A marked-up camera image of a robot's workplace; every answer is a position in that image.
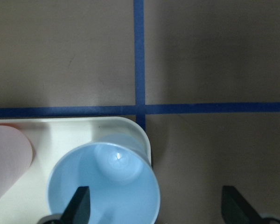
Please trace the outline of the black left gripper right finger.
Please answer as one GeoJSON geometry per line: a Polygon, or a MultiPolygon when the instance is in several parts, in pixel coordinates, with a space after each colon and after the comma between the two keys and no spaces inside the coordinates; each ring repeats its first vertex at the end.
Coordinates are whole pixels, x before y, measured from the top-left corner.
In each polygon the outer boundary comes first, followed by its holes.
{"type": "Polygon", "coordinates": [[[233,186],[222,187],[221,214],[226,224],[262,224],[258,212],[233,186]]]}

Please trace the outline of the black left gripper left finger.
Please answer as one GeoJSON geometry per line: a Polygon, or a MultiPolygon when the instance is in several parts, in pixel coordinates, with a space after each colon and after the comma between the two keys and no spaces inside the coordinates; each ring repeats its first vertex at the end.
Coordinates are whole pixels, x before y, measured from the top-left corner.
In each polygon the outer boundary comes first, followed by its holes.
{"type": "Polygon", "coordinates": [[[90,189],[78,187],[60,217],[62,224],[88,224],[91,214],[90,189]]]}

